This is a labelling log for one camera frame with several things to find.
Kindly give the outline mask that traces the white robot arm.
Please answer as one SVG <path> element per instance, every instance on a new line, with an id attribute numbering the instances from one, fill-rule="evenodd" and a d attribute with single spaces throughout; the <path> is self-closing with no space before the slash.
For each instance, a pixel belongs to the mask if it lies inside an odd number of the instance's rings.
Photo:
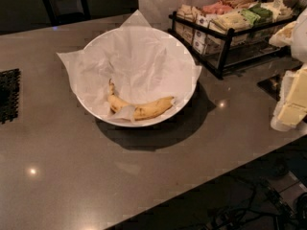
<path id="1" fill-rule="evenodd" d="M 290 46 L 293 58 L 302 62 L 295 72 L 287 71 L 282 78 L 271 127 L 278 131 L 295 128 L 307 115 L 307 9 L 269 40 L 273 46 Z"/>

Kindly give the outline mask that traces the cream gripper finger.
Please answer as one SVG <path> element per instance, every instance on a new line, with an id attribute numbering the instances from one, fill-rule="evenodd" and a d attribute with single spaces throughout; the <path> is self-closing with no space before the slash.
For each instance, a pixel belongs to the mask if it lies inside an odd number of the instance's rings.
<path id="1" fill-rule="evenodd" d="M 307 115 L 307 69 L 287 71 L 281 83 L 271 127 L 278 131 L 296 128 Z"/>

